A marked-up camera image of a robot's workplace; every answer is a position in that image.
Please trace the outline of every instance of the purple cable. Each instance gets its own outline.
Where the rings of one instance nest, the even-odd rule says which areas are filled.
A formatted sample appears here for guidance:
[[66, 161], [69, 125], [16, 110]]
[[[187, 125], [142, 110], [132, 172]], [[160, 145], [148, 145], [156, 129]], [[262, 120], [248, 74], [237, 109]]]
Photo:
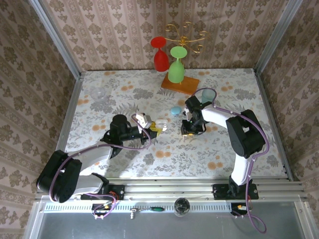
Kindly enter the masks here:
[[[245, 202], [246, 202], [246, 205], [248, 205], [248, 189], [249, 189], [249, 180], [250, 180], [250, 177], [251, 177], [251, 172], [253, 170], [253, 166], [254, 166], [254, 162], [256, 161], [256, 158], [259, 157], [259, 156], [262, 156], [262, 155], [265, 155], [266, 153], [268, 153], [269, 151], [269, 142], [268, 142], [268, 139], [267, 139], [267, 136], [266, 134], [263, 132], [263, 130], [255, 123], [253, 122], [251, 119], [239, 114], [239, 113], [236, 113], [236, 112], [232, 112], [230, 110], [227, 110], [227, 109], [223, 109], [223, 108], [220, 108], [220, 107], [217, 107], [214, 105], [214, 101], [217, 97], [217, 92], [213, 89], [213, 88], [209, 88], [209, 87], [205, 87], [205, 88], [201, 88], [201, 89], [198, 89], [195, 93], [197, 93], [198, 91], [201, 91], [201, 90], [204, 90], [204, 89], [209, 89], [209, 90], [212, 90], [215, 92], [215, 97], [213, 98], [212, 100], [212, 105], [213, 107], [216, 109], [216, 110], [219, 110], [219, 111], [222, 111], [222, 112], [225, 112], [225, 113], [229, 113], [231, 115], [236, 115], [236, 116], [239, 116], [241, 118], [243, 118], [244, 120], [248, 121], [249, 123], [251, 123], [257, 130], [258, 132], [262, 135], [262, 137], [264, 138], [264, 141], [266, 143], [266, 149], [265, 151], [261, 152], [261, 153], [258, 153], [256, 155], [253, 155], [252, 156], [252, 160], [250, 161], [249, 163], [249, 166], [248, 166], [248, 171], [247, 171], [247, 182], [246, 182], [246, 191], [245, 191]], [[257, 216], [254, 216], [254, 215], [251, 215], [250, 214], [250, 211], [247, 210], [247, 217], [249, 218], [251, 224], [253, 225], [253, 227], [261, 234], [265, 234], [267, 232], [267, 227], [266, 227], [266, 224], [263, 222], [263, 220], [261, 220], [259, 217]], [[258, 221], [260, 221], [264, 227], [265, 227], [265, 230], [260, 230], [257, 228], [257, 226], [255, 225], [255, 223], [253, 222], [253, 218], [257, 219]]]
[[150, 145], [152, 144], [152, 140], [151, 140], [151, 136], [149, 135], [149, 133], [133, 118], [134, 116], [136, 116], [136, 114], [132, 115], [131, 118], [132, 120], [138, 125], [141, 127], [142, 131], [146, 134], [146, 136], [149, 138], [149, 144], [145, 147], [142, 147], [142, 148], [131, 148], [131, 147], [126, 147], [126, 146], [120, 146], [120, 145], [116, 145], [116, 144], [100, 144], [99, 146], [92, 146], [92, 147], [88, 147], [86, 149], [83, 149], [82, 151], [80, 152], [77, 152], [75, 154], [72, 154], [70, 156], [68, 156], [64, 161], [63, 163], [60, 165], [60, 167], [58, 168], [58, 170], [56, 171], [53, 179], [52, 179], [52, 182], [51, 182], [51, 185], [50, 185], [50, 189], [49, 189], [49, 198], [52, 202], [56, 202], [57, 200], [53, 197], [53, 188], [54, 188], [54, 184], [55, 184], [55, 181], [60, 173], [60, 171], [63, 169], [63, 167], [66, 165], [66, 163], [68, 161], [70, 161], [71, 158], [73, 157], [76, 157], [78, 156], [79, 154], [82, 154], [82, 153], [85, 153], [87, 151], [90, 151], [92, 149], [95, 149], [95, 148], [98, 148], [98, 147], [106, 147], [106, 146], [111, 146], [111, 147], [117, 147], [117, 148], [123, 148], [123, 149], [130, 149], [130, 150], [135, 150], [135, 151], [138, 151], [138, 150], [143, 150], [143, 149], [147, 149], [150, 147]]
[[[92, 197], [110, 197], [110, 198], [113, 198], [114, 200], [114, 203], [112, 203], [112, 206], [111, 206], [111, 209], [104, 215], [101, 216], [101, 218], [104, 218], [106, 217], [108, 214], [111, 213], [111, 211], [113, 211], [115, 209], [115, 206], [116, 206], [116, 199], [115, 197], [113, 197], [112, 195], [108, 195], [108, 194], [93, 194], [93, 193], [86, 193], [86, 195], [88, 196], [92, 196]], [[96, 207], [93, 211], [93, 215], [96, 215], [96, 211], [98, 210], [99, 207]]]

